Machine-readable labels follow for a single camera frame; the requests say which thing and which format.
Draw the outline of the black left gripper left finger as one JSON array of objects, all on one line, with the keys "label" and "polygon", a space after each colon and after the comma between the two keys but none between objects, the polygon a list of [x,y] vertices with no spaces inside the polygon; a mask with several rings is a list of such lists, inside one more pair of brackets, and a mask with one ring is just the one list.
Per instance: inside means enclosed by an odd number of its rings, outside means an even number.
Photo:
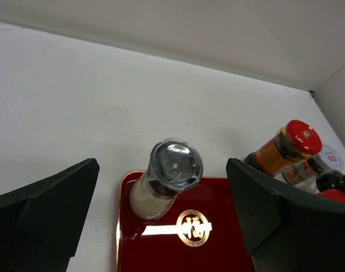
[{"label": "black left gripper left finger", "polygon": [[0,195],[0,271],[66,271],[99,170],[89,158]]}]

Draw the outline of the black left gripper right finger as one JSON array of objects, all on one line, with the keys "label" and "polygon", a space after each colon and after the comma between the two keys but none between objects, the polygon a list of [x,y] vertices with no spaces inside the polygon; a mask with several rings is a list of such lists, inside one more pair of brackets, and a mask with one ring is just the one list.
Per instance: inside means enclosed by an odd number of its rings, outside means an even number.
[{"label": "black left gripper right finger", "polygon": [[227,161],[226,174],[246,252],[259,271],[345,271],[345,203],[239,159]]}]

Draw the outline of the glass salt grinder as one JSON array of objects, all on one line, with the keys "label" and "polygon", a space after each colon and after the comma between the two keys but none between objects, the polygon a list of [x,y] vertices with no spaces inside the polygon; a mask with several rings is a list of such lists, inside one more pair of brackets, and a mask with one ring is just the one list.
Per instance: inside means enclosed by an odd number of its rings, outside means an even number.
[{"label": "glass salt grinder", "polygon": [[129,203],[143,220],[157,220],[176,197],[196,186],[203,176],[203,162],[189,143],[174,138],[158,142],[151,150],[147,170],[132,185]]}]

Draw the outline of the short red-lid chili jar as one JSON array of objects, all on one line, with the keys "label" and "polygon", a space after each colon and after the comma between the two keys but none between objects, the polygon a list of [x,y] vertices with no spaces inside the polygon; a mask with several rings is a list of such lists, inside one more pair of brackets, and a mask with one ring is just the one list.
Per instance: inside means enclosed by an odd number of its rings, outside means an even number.
[{"label": "short red-lid chili jar", "polygon": [[307,160],[296,163],[290,167],[285,167],[282,171],[276,173],[275,176],[285,181],[287,184],[308,193],[345,203],[345,194],[339,190],[329,189],[324,192],[319,192],[315,184],[315,178],[318,174],[310,168]]}]

